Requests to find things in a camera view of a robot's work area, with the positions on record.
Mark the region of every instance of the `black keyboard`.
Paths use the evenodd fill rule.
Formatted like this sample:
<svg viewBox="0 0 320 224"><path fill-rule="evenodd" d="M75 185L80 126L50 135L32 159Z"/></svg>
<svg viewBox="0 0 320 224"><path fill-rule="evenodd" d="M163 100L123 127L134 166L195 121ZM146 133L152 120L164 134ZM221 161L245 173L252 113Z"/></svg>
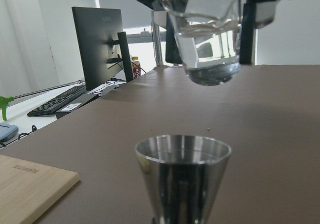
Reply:
<svg viewBox="0 0 320 224"><path fill-rule="evenodd" d="M67 105L86 91L85 85L74 86L47 101L43 105L31 110L27 116L54 115L57 110L61 109L63 106Z"/></svg>

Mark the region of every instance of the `sticker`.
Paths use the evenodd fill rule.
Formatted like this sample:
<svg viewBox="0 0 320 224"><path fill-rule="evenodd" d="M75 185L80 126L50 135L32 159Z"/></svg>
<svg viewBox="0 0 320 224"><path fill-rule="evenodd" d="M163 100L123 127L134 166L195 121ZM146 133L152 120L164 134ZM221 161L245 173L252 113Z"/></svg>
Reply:
<svg viewBox="0 0 320 224"><path fill-rule="evenodd" d="M63 109L61 109L61 111L71 111L74 108L78 107L81 103L73 103L73 104L69 104L67 106L65 106Z"/></svg>

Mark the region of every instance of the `brown table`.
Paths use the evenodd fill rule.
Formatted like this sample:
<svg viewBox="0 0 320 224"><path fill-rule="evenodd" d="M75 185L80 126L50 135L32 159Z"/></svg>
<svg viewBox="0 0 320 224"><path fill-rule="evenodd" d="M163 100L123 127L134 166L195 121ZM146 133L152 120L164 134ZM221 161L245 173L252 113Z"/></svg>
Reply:
<svg viewBox="0 0 320 224"><path fill-rule="evenodd" d="M232 147L209 223L320 223L320 66L243 67L203 87L156 68L0 151L77 171L37 223L150 224L134 145L161 134Z"/></svg>

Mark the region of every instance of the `wooden cutting board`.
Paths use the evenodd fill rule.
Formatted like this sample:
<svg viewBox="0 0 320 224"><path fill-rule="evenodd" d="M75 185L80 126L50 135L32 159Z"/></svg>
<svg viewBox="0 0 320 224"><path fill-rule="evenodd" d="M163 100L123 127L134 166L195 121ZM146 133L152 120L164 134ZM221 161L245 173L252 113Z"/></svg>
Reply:
<svg viewBox="0 0 320 224"><path fill-rule="evenodd" d="M76 172L0 155L0 223L33 223L78 181Z"/></svg>

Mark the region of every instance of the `green handle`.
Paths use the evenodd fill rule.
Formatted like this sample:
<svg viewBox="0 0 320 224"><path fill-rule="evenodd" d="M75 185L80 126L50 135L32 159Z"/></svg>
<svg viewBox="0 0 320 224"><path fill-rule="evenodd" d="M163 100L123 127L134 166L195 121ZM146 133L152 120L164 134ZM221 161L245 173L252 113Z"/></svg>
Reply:
<svg viewBox="0 0 320 224"><path fill-rule="evenodd" d="M0 96L0 108L2 109L2 119L3 120L7 120L7 117L6 117L6 107L9 106L9 102L13 101L14 100L14 97L3 97L3 96Z"/></svg>

